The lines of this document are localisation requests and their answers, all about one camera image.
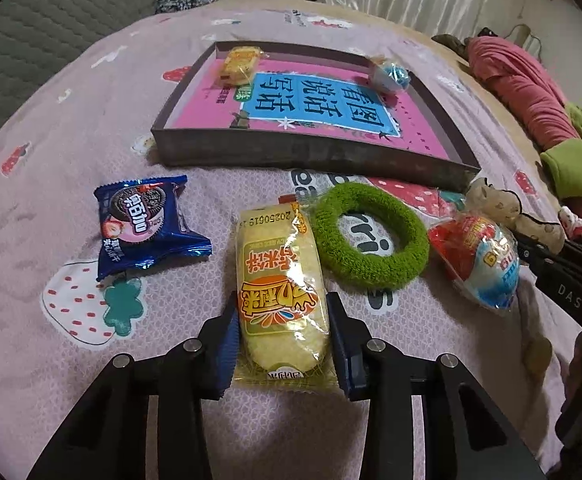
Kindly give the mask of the small wrapped surprise egg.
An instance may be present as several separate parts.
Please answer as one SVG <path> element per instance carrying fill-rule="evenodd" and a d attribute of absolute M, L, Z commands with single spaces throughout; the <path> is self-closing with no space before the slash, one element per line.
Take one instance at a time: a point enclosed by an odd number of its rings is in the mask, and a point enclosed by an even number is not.
<path fill-rule="evenodd" d="M 402 65 L 388 58 L 370 60 L 369 84 L 384 94 L 405 92 L 410 86 L 410 75 Z"/>

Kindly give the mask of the yellow cake snack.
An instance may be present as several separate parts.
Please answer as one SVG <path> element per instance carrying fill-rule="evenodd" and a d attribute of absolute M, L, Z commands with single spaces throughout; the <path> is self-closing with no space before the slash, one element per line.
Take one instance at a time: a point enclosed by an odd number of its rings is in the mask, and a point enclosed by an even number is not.
<path fill-rule="evenodd" d="M 221 64 L 218 73 L 219 82 L 232 87 L 251 84 L 263 55 L 260 48 L 253 46 L 231 49 Z"/>
<path fill-rule="evenodd" d="M 236 271 L 242 336 L 236 382 L 297 391 L 335 387 L 323 270 L 298 202 L 241 212 Z"/>

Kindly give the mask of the yellow cake snack in tray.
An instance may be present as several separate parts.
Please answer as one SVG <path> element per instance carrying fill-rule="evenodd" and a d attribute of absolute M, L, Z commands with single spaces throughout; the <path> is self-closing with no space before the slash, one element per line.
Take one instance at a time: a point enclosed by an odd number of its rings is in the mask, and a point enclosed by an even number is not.
<path fill-rule="evenodd" d="M 260 48 L 253 46 L 231 49 L 221 64 L 218 73 L 219 82 L 232 87 L 251 84 L 263 55 Z"/>

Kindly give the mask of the green fuzzy hair scrunchie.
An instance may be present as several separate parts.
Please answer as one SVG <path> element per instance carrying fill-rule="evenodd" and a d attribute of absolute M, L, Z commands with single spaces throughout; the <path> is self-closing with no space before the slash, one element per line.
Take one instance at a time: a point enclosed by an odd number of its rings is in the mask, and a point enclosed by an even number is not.
<path fill-rule="evenodd" d="M 427 230 L 408 206 L 372 185 L 345 182 L 311 207 L 321 263 L 342 283 L 400 289 L 429 261 Z"/>

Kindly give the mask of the shallow dark cardboard tray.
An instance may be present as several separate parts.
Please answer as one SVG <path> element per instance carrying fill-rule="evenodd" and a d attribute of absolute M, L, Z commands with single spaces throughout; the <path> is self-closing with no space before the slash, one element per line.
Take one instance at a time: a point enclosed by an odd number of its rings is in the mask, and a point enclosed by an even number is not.
<path fill-rule="evenodd" d="M 214 60 L 223 64 L 227 53 L 236 47 L 260 48 L 267 58 L 279 61 L 317 63 L 336 68 L 367 70 L 370 60 L 364 56 L 306 44 L 270 41 L 221 41 L 206 49 L 177 84 L 155 118 L 151 132 L 157 152 L 167 166 L 226 166 L 305 168 L 338 174 L 390 178 L 444 190 L 461 192 L 480 172 L 481 167 L 469 143 L 446 110 L 427 86 L 410 74 L 410 86 L 417 99 L 434 118 L 438 135 L 451 159 L 392 150 L 354 140 L 337 140 L 308 134 L 273 133 L 251 129 L 169 129 L 167 118 L 174 110 L 193 78 L 203 74 Z"/>

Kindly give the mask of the blue floral fabric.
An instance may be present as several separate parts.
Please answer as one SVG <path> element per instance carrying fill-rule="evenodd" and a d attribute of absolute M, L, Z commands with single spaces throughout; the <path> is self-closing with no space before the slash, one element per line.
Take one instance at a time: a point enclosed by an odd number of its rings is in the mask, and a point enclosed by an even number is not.
<path fill-rule="evenodd" d="M 187 11 L 200 6 L 206 6 L 216 0 L 157 0 L 154 7 L 155 14 L 168 14 Z"/>

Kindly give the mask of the green fleece blanket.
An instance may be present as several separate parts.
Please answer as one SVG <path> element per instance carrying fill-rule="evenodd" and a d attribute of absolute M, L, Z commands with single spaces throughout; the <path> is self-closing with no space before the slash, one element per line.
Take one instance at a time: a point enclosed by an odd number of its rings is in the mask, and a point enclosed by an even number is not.
<path fill-rule="evenodd" d="M 582 198 L 582 107 L 567 102 L 565 110 L 576 137 L 560 141 L 540 154 L 560 200 Z"/>

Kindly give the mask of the blue Oreo cookie packet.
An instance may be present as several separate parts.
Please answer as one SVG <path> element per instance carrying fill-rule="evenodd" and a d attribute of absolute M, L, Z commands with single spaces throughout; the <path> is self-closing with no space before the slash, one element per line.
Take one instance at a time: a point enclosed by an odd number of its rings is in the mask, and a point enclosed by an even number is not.
<path fill-rule="evenodd" d="M 188 178 L 152 177 L 100 185 L 98 203 L 101 246 L 97 280 L 127 270 L 146 270 L 172 257 L 203 258 L 212 243 L 186 226 L 178 196 Z"/>

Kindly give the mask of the pink blue children's book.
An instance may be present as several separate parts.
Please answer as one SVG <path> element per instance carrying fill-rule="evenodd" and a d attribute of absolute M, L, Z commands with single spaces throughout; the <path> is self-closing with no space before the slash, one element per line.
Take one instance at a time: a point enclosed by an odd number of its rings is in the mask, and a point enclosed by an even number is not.
<path fill-rule="evenodd" d="M 251 129 L 354 140 L 451 159 L 442 130 L 413 89 L 379 93 L 367 70 L 267 58 L 240 87 L 221 84 L 214 60 L 169 114 L 169 129 Z"/>

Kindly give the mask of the pink rolled quilt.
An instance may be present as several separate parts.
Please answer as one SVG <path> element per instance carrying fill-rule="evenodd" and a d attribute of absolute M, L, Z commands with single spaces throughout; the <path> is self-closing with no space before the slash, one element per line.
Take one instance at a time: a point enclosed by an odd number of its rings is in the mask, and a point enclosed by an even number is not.
<path fill-rule="evenodd" d="M 539 155 L 576 137 L 565 110 L 568 99 L 530 53 L 504 38 L 482 36 L 469 40 L 468 61 L 474 77 L 521 122 Z M 582 218 L 582 198 L 562 202 Z"/>

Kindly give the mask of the red white small sock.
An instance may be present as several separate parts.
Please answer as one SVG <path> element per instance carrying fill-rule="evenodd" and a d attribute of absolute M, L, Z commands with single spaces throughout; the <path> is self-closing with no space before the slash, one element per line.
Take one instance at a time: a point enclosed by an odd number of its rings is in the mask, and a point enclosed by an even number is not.
<path fill-rule="evenodd" d="M 582 245 L 582 218 L 574 214 L 568 206 L 560 208 L 558 217 L 568 239 Z"/>

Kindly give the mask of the large surprise egg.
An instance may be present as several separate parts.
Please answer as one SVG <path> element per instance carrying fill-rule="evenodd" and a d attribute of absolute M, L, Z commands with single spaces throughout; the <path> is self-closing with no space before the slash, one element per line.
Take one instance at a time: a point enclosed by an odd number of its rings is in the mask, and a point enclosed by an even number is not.
<path fill-rule="evenodd" d="M 514 236 L 475 212 L 459 212 L 428 230 L 452 284 L 466 299 L 508 312 L 519 284 L 520 257 Z"/>

